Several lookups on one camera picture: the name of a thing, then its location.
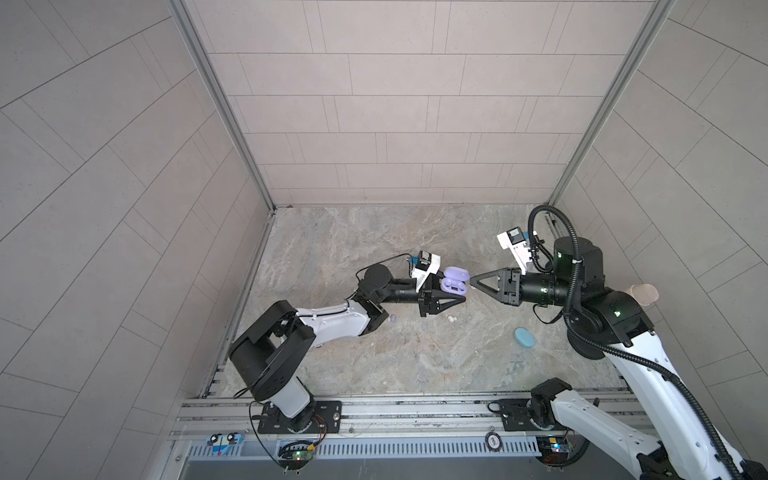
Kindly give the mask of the purple earbud charging case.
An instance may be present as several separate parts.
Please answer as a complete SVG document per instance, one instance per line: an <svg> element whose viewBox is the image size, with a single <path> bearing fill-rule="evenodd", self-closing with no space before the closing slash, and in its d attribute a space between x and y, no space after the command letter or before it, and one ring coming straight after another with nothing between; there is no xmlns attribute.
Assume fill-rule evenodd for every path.
<svg viewBox="0 0 768 480"><path fill-rule="evenodd" d="M447 267L440 280L440 289L446 293L465 296L469 281L470 274L467 270L454 266Z"/></svg>

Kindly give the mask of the light blue earbud charging case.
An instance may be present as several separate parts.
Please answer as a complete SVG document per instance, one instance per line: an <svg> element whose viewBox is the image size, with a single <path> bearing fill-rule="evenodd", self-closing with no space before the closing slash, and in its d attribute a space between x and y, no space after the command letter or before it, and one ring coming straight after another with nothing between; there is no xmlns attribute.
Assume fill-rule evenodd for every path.
<svg viewBox="0 0 768 480"><path fill-rule="evenodd" d="M514 338L520 346L526 349L533 348L536 344L534 335L523 327L519 327L514 330Z"/></svg>

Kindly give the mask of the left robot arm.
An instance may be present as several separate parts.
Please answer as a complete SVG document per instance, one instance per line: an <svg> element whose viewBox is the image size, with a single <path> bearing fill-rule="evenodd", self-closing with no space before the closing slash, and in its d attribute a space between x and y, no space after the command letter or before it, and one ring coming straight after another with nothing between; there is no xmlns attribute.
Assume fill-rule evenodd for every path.
<svg viewBox="0 0 768 480"><path fill-rule="evenodd" d="M459 268L441 270L417 258L407 278L394 277L382 263L360 273L356 290L339 305L303 309L280 300L258 317L228 350L244 382L233 397L250 394L305 424L315 415L316 400L297 370L310 349L374 332L390 317L385 303L415 304L419 315L427 317L466 301L469 274Z"/></svg>

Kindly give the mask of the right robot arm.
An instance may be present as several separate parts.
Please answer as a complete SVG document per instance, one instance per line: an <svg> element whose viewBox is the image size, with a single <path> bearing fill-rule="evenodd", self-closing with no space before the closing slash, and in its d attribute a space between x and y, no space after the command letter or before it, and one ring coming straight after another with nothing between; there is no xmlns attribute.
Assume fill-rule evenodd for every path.
<svg viewBox="0 0 768 480"><path fill-rule="evenodd" d="M730 445L678 376L644 308L606 286L603 253L591 241L557 239L547 273L505 268L476 275L470 284L506 305L559 307L572 348L614 364L656 433L637 431L559 378L531 390L534 426L580 434L636 479L766 478L766 467Z"/></svg>

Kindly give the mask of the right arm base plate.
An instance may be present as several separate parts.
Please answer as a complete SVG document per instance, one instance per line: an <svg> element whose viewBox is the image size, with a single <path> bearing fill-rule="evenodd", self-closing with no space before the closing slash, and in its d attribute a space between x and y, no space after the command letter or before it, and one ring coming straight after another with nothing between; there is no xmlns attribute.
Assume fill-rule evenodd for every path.
<svg viewBox="0 0 768 480"><path fill-rule="evenodd" d="M532 400L506 398L492 401L488 410L501 418L505 432L564 432L566 428L554 418L538 416L532 407Z"/></svg>

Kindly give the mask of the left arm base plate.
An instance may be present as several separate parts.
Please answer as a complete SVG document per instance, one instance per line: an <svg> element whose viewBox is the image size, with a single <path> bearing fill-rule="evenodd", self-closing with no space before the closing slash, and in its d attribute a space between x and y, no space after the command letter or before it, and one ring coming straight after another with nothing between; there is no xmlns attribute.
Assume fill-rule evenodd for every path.
<svg viewBox="0 0 768 480"><path fill-rule="evenodd" d="M276 405L267 403L253 419L259 421L259 434L336 434L340 430L342 407L341 401L314 400L296 417L288 418Z"/></svg>

